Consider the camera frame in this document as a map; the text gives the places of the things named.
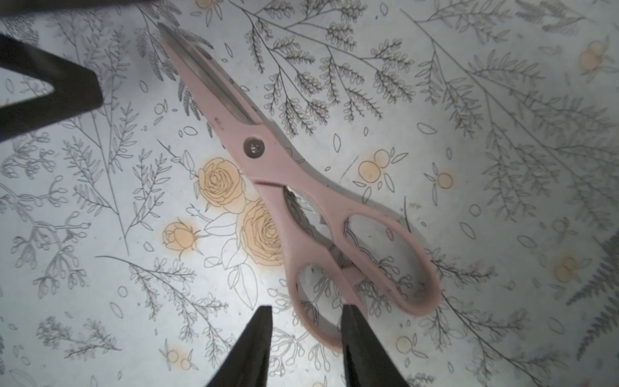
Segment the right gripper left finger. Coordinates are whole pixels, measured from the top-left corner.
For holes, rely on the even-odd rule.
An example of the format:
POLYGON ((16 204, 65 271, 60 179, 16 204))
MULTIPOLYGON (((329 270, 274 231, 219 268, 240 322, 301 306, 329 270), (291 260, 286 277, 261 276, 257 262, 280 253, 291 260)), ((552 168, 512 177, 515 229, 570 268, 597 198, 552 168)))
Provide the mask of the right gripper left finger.
POLYGON ((207 386, 266 386, 271 340, 272 307, 260 306, 207 386))

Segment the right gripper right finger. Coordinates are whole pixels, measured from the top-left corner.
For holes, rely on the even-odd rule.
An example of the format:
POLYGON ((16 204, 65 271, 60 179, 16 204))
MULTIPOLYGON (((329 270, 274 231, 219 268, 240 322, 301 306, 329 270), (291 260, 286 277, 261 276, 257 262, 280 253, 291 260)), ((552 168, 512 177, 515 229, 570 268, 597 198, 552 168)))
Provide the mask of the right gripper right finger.
POLYGON ((343 307, 341 336, 346 386, 408 385, 357 306, 343 307))

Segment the pink scissors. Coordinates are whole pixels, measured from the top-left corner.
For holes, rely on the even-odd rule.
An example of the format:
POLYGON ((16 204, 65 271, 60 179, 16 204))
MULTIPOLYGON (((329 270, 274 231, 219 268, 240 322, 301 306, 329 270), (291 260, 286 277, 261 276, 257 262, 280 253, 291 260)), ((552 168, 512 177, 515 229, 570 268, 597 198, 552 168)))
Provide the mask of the pink scissors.
POLYGON ((293 159, 280 141, 282 131, 256 109, 215 60, 201 53, 181 36, 180 32, 159 23, 162 47, 190 89, 193 101, 203 113, 225 150, 258 191, 272 216, 283 252, 285 276, 291 305, 304 329, 321 344, 339 351, 340 338, 335 332, 342 327, 320 326, 310 317, 298 277, 306 267, 320 267, 332 280, 343 300, 357 306, 362 315, 368 314, 356 292, 356 285, 367 278, 385 295, 391 304, 412 316, 434 312, 441 300, 441 290, 435 268, 422 243, 388 214, 332 190, 328 185, 306 172, 293 159), (286 191, 293 190, 309 199, 323 217, 335 247, 351 261, 340 267, 329 249, 305 232, 293 217, 286 200, 286 191), (409 301, 383 270, 371 261, 344 234, 345 223, 352 216, 372 219, 401 237, 414 252, 425 277, 420 301, 409 301))

